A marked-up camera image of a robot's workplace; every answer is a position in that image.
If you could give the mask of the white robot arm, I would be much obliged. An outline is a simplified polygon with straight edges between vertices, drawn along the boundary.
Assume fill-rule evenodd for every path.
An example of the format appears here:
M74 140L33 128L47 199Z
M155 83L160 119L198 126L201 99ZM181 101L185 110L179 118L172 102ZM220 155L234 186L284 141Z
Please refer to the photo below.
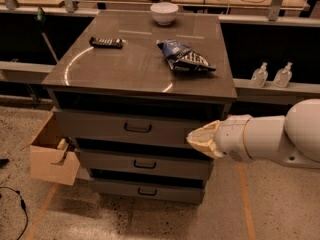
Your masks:
M267 160L276 164L320 168L320 100L307 99L280 116L232 115L188 134L187 142L213 158L237 162Z

